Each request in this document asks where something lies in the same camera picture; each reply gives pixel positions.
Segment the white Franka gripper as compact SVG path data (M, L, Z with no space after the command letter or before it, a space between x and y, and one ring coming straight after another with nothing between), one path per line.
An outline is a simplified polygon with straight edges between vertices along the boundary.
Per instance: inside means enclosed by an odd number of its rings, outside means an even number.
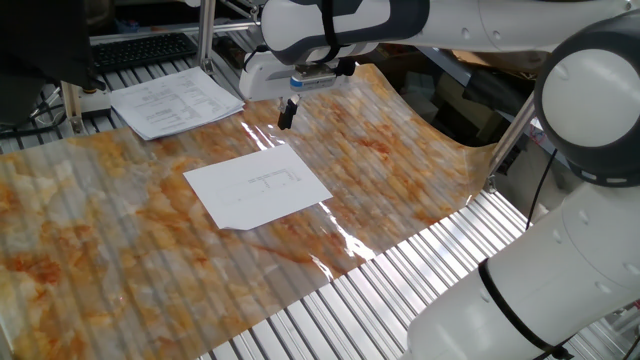
M285 65L269 51L256 52L245 57L239 88L250 101L291 97L281 104L277 123L280 129L290 129L300 96L337 89L348 83L355 70L356 62L351 58L328 64Z

